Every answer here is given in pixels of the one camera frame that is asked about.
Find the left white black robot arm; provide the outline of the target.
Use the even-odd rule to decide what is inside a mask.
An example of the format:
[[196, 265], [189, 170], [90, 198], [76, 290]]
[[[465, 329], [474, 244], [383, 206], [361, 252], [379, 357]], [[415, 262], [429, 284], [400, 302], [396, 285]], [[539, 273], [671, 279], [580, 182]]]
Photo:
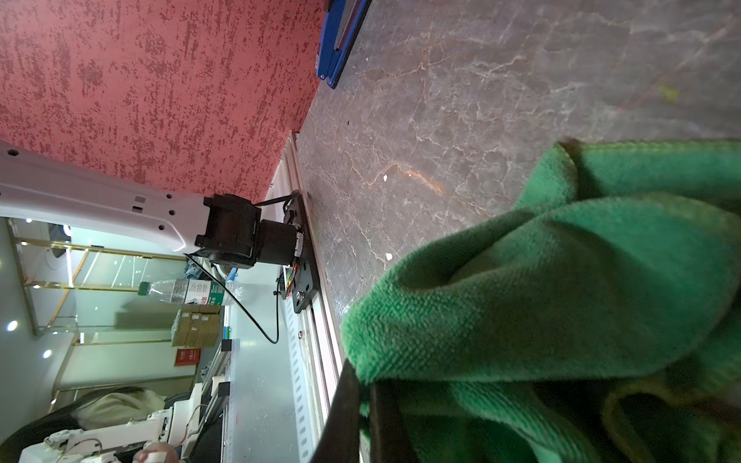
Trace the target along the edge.
[[125, 235], [215, 264], [291, 265], [303, 233], [233, 194], [149, 187], [1, 144], [1, 214]]

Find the green microfiber cloth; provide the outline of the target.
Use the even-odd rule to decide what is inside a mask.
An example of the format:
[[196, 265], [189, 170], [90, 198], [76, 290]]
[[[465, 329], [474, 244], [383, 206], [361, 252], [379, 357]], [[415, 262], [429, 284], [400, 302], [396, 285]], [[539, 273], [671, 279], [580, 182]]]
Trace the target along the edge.
[[736, 462], [740, 145], [562, 145], [342, 322], [423, 462]]

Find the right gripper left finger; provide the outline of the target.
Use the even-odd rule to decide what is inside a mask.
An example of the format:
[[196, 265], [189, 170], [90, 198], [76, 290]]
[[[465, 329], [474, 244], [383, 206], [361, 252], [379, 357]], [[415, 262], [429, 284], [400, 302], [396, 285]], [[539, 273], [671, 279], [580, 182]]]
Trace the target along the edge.
[[360, 399], [360, 382], [353, 365], [345, 359], [311, 463], [360, 462]]

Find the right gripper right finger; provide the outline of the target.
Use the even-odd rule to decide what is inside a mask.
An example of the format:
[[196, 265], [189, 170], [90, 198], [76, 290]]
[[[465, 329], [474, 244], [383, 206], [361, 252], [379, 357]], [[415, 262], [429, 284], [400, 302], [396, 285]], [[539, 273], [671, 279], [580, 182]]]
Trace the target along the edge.
[[393, 385], [370, 386], [370, 459], [377, 463], [412, 463], [419, 459], [403, 422]]

